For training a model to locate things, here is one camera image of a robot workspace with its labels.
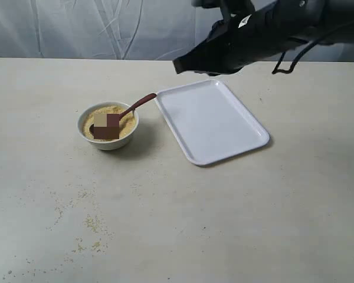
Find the granular powder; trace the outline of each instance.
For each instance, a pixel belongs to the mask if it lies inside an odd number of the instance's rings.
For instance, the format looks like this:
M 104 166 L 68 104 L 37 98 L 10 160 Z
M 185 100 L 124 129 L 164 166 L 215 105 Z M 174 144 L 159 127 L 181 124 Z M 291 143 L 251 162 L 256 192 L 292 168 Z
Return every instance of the granular powder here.
M 94 124 L 94 115 L 95 114 L 120 114 L 124 112 L 125 109 L 119 107 L 119 106 L 108 106 L 108 107 L 103 107 L 94 110 L 92 113 L 90 113 L 87 117 L 87 120 L 84 123 L 83 127 L 83 134 L 90 140 L 94 140 L 93 135 L 89 131 L 89 127 Z M 122 137 L 127 136 L 135 127 L 136 124 L 136 119 L 132 112 L 124 116 L 120 121 L 119 121 L 119 138 L 121 139 Z M 94 140 L 95 142 L 105 142 L 105 141 L 112 141 L 112 140 Z

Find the brown spoon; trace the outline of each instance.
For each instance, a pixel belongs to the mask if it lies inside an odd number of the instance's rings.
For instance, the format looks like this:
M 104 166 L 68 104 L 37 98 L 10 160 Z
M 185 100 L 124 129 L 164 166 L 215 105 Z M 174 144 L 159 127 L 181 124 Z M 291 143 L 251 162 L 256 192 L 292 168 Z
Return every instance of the brown spoon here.
M 151 94 L 148 94 L 147 96 L 144 96 L 142 99 L 138 100 L 131 107 L 129 107 L 125 112 L 120 113 L 119 120 L 121 120 L 124 116 L 129 114 L 131 111 L 134 111 L 135 109 L 137 109 L 139 106 L 142 106 L 143 104 L 147 103 L 148 101 L 153 100 L 156 96 L 157 96 L 156 93 L 151 93 Z M 89 131 L 91 134 L 94 133 L 94 124 L 92 124 L 89 127 Z

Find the white table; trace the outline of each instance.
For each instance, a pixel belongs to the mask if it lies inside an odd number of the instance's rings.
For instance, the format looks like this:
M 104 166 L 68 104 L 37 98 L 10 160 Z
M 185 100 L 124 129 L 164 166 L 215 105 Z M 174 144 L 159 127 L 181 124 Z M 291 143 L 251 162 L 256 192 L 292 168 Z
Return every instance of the white table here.
M 94 149 L 76 122 L 92 104 L 207 76 L 0 59 L 0 282 L 354 283 L 354 64 L 273 67 L 218 77 L 270 146 L 200 168 L 154 103 L 117 152 Z

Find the white tray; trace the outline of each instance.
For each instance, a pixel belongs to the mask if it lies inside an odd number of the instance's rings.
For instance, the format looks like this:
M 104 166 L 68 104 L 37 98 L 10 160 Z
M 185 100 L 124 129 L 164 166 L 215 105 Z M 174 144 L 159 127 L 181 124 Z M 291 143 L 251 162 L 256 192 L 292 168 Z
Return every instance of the white tray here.
M 155 102 L 188 160 L 208 165 L 264 146 L 269 134 L 225 84 L 206 80 L 163 90 Z

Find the cable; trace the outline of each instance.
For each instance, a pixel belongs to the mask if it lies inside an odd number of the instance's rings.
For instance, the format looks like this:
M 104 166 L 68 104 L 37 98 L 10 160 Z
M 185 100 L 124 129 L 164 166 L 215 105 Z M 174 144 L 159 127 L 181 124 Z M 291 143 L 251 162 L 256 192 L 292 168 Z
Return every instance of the cable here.
M 297 63 L 299 63 L 300 59 L 307 54 L 307 52 L 309 52 L 313 47 L 315 47 L 318 43 L 320 43 L 320 41 L 323 41 L 325 38 L 333 35 L 335 32 L 337 32 L 338 30 L 342 29 L 342 28 L 345 28 L 345 27 L 348 27 L 350 25 L 354 24 L 354 20 L 353 21 L 350 21 L 350 22 L 347 22 L 345 24 L 342 24 L 342 25 L 339 25 L 338 27 L 332 29 L 331 31 L 327 32 L 326 34 L 322 35 L 321 37 L 319 37 L 318 39 L 312 41 L 305 49 L 303 49 L 296 57 L 295 59 L 293 60 L 293 62 L 291 63 L 291 66 L 290 66 L 290 69 L 288 70 L 283 70 L 283 69 L 278 69 L 280 64 L 282 63 L 283 61 L 283 58 L 286 54 L 286 51 L 282 53 L 281 55 L 281 58 L 279 59 L 276 67 L 274 68 L 272 74 L 275 75 L 275 74 L 278 74 L 278 73 L 282 73 L 282 74 L 291 74 Z

